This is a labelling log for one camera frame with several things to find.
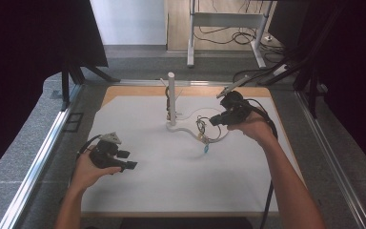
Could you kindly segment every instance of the forearm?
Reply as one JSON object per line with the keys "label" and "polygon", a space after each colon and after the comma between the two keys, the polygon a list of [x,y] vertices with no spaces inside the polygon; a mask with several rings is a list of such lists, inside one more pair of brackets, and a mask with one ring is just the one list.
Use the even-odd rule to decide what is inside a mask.
{"label": "forearm", "polygon": [[314,200],[276,139],[268,137],[260,145],[269,164],[284,228],[324,228]]}
{"label": "forearm", "polygon": [[84,190],[72,188],[65,194],[57,221],[56,229],[80,228],[81,202]]}

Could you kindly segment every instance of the white cylindrical pole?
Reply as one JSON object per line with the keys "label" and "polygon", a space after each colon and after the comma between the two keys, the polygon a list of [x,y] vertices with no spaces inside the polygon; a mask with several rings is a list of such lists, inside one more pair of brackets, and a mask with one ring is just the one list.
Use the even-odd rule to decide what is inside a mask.
{"label": "white cylindrical pole", "polygon": [[175,89],[174,89],[174,73],[168,73],[169,78],[169,102],[171,112],[171,125],[176,125],[176,105],[175,105]]}

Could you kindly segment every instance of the person's right arm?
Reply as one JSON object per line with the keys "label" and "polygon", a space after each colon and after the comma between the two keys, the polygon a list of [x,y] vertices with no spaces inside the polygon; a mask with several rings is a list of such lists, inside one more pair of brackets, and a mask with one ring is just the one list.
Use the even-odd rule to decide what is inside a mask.
{"label": "person's right arm", "polygon": [[283,227],[286,229],[325,228],[323,218],[309,191],[264,119],[252,112],[245,122],[228,126],[228,130],[242,131],[263,148],[269,164]]}

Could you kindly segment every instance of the gray carpet floor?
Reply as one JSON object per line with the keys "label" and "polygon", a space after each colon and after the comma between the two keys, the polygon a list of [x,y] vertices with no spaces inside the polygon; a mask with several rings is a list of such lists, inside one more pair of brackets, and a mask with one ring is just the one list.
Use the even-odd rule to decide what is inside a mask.
{"label": "gray carpet floor", "polygon": [[[247,54],[196,58],[193,69],[186,67],[186,58],[180,54],[172,57],[166,55],[109,58],[109,67],[101,69],[111,76],[123,79],[156,80],[166,78],[168,72],[174,72],[178,80],[221,82],[231,82],[234,73],[238,71],[256,69],[250,54],[247,58],[243,56]],[[62,132],[16,228],[52,228],[54,224],[61,197],[67,189],[75,152],[87,140],[94,115],[100,109],[109,86],[95,84],[103,81],[90,71],[83,69],[83,73],[87,83],[72,110],[73,113],[84,114],[83,121],[77,131]],[[358,228],[292,90],[293,81],[294,76],[288,77],[269,89],[306,184],[318,203],[328,228]],[[59,74],[46,81],[44,92],[29,120],[0,161],[0,221],[58,114],[62,102],[58,96],[60,85]],[[316,111],[319,124],[366,209],[366,156],[328,109],[322,97],[317,100]],[[65,127],[66,130],[73,128],[71,124]],[[260,222],[258,218],[248,220],[254,227]],[[122,219],[82,219],[83,228],[92,225],[98,228],[119,228],[121,222]],[[280,227],[278,217],[268,218],[266,228]]]}

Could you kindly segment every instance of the desk frame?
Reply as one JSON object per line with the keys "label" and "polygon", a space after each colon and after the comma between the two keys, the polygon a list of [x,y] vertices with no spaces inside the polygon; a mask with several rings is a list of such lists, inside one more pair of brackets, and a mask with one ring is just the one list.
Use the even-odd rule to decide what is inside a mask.
{"label": "desk frame", "polygon": [[261,30],[256,35],[256,40],[251,42],[254,57],[260,69],[266,68],[266,63],[260,53],[260,40],[269,19],[273,1],[269,1],[267,9],[263,14],[246,13],[214,13],[214,12],[195,12],[195,0],[191,0],[190,8],[190,36],[187,49],[187,66],[194,66],[194,27],[237,27],[252,28]]}

